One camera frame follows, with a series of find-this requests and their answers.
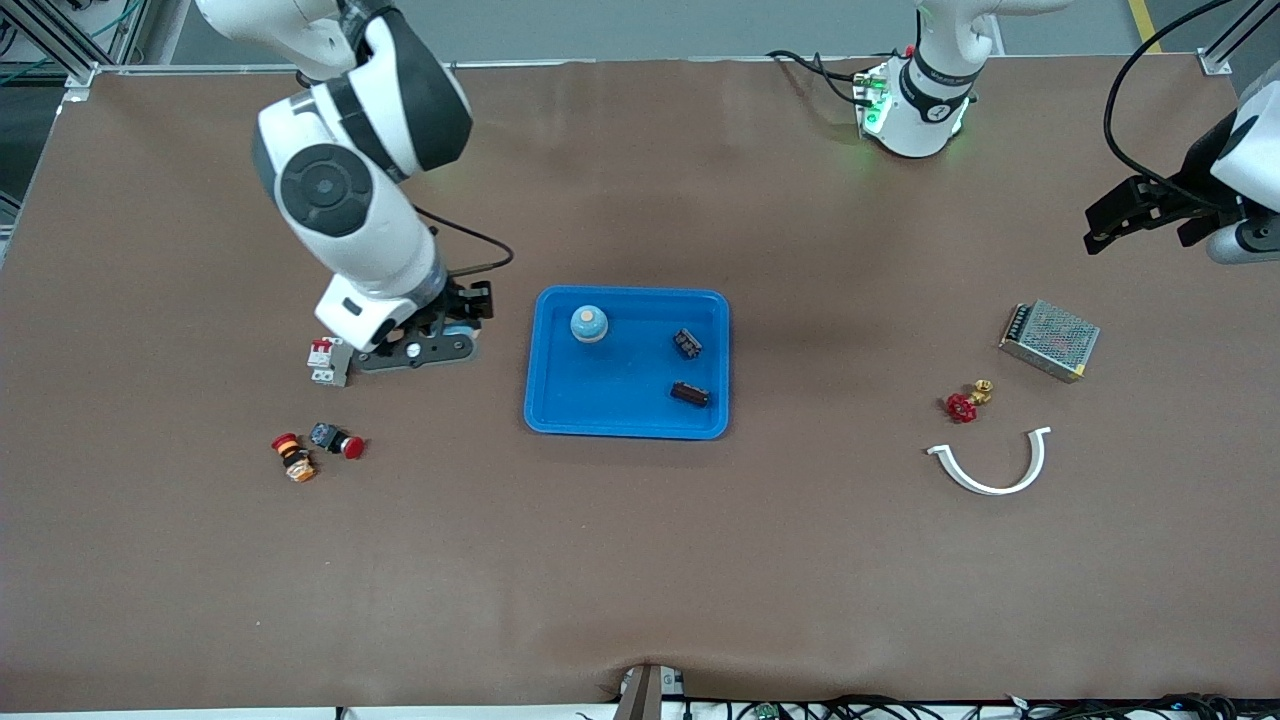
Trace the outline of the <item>blue plastic tray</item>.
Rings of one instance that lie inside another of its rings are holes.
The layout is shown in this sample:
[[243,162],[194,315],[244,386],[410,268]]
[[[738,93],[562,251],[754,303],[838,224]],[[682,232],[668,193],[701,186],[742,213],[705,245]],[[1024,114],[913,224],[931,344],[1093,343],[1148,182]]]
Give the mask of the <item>blue plastic tray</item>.
[[[570,332],[582,305],[611,328],[585,345]],[[703,345],[685,359],[673,336],[687,328]],[[714,290],[554,284],[534,304],[524,419],[543,434],[709,441],[731,409],[731,311]],[[710,392],[708,407],[669,396],[676,380]]]

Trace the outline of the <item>white circuit breaker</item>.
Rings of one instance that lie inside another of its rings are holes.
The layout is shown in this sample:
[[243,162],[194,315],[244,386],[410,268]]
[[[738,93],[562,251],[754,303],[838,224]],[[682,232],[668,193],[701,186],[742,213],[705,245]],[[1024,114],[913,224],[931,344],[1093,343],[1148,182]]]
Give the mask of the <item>white circuit breaker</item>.
[[310,380],[317,386],[347,387],[352,357],[351,345],[340,337],[324,336],[312,340],[306,363]]

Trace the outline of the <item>metal mesh power supply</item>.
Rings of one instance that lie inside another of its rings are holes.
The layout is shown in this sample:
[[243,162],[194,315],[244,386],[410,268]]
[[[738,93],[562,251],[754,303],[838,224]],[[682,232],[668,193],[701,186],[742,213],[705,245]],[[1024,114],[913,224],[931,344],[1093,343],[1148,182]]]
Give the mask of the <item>metal mesh power supply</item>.
[[1083,379],[1100,328],[1046,302],[1016,305],[997,347],[1064,383]]

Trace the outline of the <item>black push button red cap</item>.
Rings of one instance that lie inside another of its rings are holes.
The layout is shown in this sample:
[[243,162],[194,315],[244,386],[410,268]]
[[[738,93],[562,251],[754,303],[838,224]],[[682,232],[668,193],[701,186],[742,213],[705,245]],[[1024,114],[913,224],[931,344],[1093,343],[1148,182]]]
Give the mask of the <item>black push button red cap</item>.
[[360,459],[366,447],[364,438],[329,423],[317,423],[308,433],[308,438],[317,448],[349,460]]

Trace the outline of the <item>red and yellow emergency button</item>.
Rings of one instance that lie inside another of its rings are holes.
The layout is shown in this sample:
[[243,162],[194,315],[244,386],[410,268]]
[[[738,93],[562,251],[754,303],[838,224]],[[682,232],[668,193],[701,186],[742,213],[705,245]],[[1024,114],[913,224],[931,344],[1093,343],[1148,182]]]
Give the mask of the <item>red and yellow emergency button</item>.
[[271,442],[271,448],[282,460],[285,475],[294,483],[305,483],[316,475],[316,468],[296,433],[283,433]]

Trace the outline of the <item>brown table cover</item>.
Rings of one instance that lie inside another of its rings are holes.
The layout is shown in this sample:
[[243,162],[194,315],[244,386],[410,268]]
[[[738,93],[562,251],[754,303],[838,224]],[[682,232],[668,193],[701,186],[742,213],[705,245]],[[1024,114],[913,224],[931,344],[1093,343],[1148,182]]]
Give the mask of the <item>brown table cover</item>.
[[[740,700],[1280,697],[1280,263],[1087,255],[1116,68],[995,61],[924,161],[769,61],[463,70],[466,154],[406,190],[515,247],[495,319],[343,389],[250,159],[294,81],[97,79],[0,273],[0,712],[589,703],[639,664]],[[530,429],[554,284],[722,293],[727,432]],[[1100,328],[1082,380],[997,347],[1036,300]],[[1011,486],[1041,427],[1018,495],[925,455]]]

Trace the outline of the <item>white half-round pipe clamp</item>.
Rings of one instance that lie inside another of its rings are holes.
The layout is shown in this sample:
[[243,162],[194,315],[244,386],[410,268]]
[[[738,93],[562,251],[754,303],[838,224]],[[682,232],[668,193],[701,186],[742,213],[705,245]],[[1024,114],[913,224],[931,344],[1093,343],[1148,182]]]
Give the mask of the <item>white half-round pipe clamp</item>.
[[986,486],[975,480],[961,468],[948,445],[936,445],[929,447],[925,450],[925,455],[934,457],[940,462],[943,473],[963,489],[984,497],[1005,497],[1021,493],[1038,482],[1044,470],[1047,448],[1046,437],[1050,436],[1051,432],[1051,427],[1041,427],[1027,433],[1030,447],[1028,466],[1018,482],[1005,487]]

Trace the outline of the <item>aluminium frame post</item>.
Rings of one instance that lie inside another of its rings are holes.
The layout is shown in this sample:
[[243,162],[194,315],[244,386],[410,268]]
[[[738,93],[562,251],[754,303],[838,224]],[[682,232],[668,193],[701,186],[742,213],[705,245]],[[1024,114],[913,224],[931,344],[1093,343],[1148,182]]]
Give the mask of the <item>aluminium frame post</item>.
[[1230,59],[1244,44],[1280,13],[1280,0],[1248,0],[1242,10],[1208,46],[1198,47],[1196,55],[1206,76],[1230,76]]

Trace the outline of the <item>grey metal post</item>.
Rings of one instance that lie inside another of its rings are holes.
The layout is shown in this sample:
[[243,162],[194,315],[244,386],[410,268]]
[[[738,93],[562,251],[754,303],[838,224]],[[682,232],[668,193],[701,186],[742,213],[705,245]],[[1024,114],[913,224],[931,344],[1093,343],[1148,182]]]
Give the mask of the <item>grey metal post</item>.
[[684,671],[644,664],[623,675],[612,720],[690,720],[690,712]]

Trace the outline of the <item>aluminium frame rail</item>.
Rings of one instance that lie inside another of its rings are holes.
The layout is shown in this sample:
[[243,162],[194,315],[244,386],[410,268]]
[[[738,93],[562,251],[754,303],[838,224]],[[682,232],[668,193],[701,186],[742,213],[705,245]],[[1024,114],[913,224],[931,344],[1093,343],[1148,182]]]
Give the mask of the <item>aluminium frame rail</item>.
[[169,0],[0,0],[0,90],[86,87],[138,64]]

